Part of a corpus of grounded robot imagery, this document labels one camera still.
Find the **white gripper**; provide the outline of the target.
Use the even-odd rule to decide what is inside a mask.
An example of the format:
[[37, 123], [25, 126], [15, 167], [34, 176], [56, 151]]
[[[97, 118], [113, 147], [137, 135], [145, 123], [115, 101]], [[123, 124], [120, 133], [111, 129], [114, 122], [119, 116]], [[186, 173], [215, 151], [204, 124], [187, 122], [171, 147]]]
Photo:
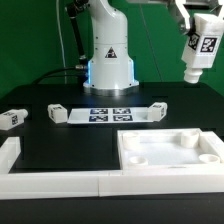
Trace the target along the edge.
[[224, 0], [175, 0], [176, 20], [183, 35], [188, 35], [192, 30], [192, 20], [184, 5], [211, 7], [211, 12], [219, 19], [224, 20]]

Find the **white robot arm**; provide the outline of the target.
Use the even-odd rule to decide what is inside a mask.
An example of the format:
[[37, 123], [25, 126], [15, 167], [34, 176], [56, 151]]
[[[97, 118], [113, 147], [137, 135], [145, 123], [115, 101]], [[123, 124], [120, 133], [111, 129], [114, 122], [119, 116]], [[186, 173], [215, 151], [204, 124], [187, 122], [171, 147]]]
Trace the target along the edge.
[[[129, 3], [163, 4], [188, 37], [182, 54], [184, 80], [195, 84], [205, 68], [213, 66], [224, 35], [224, 0], [126, 0]], [[77, 15], [88, 11], [93, 29], [93, 56], [82, 47], [80, 67], [87, 73], [84, 91], [104, 96], [126, 95], [138, 89], [134, 62], [128, 54], [127, 17], [108, 0], [73, 0], [66, 6], [73, 26]]]

